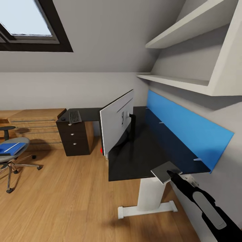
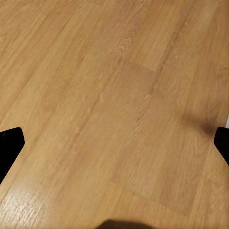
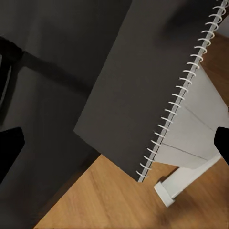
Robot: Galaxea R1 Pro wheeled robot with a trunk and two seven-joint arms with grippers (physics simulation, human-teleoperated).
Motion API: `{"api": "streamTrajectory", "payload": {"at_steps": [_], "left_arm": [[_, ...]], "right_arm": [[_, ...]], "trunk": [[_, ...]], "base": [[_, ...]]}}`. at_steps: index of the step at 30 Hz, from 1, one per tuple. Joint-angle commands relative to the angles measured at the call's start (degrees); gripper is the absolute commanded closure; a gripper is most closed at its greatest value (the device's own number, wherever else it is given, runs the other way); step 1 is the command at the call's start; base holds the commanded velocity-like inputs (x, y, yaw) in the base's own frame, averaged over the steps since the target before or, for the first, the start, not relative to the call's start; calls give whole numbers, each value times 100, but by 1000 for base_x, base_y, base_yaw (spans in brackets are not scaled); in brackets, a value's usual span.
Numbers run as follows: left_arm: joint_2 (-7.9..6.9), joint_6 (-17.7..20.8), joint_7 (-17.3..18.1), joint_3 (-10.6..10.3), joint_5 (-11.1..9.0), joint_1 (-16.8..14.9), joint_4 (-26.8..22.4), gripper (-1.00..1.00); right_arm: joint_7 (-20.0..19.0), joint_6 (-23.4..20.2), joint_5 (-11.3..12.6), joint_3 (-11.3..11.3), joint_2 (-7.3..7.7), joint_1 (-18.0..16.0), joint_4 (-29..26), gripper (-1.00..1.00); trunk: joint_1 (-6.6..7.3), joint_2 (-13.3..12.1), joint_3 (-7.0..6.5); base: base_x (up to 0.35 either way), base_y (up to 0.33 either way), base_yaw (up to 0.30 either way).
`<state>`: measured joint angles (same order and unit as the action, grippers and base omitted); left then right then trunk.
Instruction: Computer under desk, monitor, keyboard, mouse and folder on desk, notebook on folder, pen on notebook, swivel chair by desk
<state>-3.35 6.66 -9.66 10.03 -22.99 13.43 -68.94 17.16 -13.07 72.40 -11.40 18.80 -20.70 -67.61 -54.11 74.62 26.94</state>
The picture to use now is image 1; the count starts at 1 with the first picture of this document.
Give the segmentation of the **folder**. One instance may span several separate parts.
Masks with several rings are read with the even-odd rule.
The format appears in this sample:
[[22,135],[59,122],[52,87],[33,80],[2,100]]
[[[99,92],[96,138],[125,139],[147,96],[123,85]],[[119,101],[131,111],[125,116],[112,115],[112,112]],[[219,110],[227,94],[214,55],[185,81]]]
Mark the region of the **folder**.
[[26,143],[9,143],[0,145],[0,156],[13,156],[20,151]]

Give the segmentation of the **keyboard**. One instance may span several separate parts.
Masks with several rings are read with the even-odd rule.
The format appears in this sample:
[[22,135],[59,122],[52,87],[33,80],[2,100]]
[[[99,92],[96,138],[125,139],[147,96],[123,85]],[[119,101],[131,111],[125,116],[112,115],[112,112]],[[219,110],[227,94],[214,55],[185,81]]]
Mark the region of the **keyboard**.
[[82,122],[79,111],[69,112],[69,117],[70,117],[70,124]]

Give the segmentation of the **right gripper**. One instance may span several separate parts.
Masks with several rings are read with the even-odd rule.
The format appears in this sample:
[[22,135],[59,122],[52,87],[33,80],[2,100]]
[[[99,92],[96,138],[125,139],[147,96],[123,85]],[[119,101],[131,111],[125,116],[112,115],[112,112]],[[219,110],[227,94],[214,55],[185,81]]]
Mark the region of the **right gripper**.
[[171,180],[177,186],[177,188],[184,194],[184,187],[190,185],[186,180],[184,180],[178,173],[174,173],[170,170],[167,170],[167,173],[171,176]]

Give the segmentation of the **swivel chair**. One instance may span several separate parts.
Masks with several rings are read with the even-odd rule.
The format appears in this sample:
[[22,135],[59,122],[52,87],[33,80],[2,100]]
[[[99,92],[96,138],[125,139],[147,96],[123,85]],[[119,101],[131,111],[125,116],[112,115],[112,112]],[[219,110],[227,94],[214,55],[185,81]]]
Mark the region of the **swivel chair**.
[[[4,137],[5,137],[5,141],[0,143],[0,145],[1,144],[9,144],[9,143],[26,143],[26,145],[13,156],[0,156],[0,166],[3,165],[1,167],[2,170],[0,171],[0,174],[2,174],[3,172],[5,172],[6,170],[9,169],[8,184],[7,184],[7,191],[6,191],[8,194],[10,194],[10,192],[13,191],[13,189],[10,188],[10,180],[11,180],[11,172],[12,171],[13,171],[14,174],[18,173],[16,166],[37,167],[38,170],[41,169],[41,166],[39,166],[39,165],[18,164],[19,162],[27,159],[30,156],[32,156],[32,158],[35,159],[36,155],[31,154],[27,157],[24,157],[20,160],[17,160],[18,156],[20,154],[22,154],[28,148],[28,146],[30,144],[30,139],[28,139],[26,137],[17,137],[17,138],[9,139],[8,130],[11,130],[11,129],[15,129],[15,126],[0,127],[0,131],[1,130],[4,131]],[[12,162],[14,160],[17,160],[17,161]]]

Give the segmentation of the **monitor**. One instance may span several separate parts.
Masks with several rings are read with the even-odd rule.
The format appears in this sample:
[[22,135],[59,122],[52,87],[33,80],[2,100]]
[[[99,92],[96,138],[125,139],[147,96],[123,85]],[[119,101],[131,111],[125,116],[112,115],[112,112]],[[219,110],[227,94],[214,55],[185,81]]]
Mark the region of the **monitor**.
[[[134,141],[136,115],[133,115],[134,89],[98,110],[101,137],[101,153],[105,156],[111,149],[120,147],[127,140]],[[115,146],[131,122],[130,138]],[[128,132],[127,132],[128,134]]]

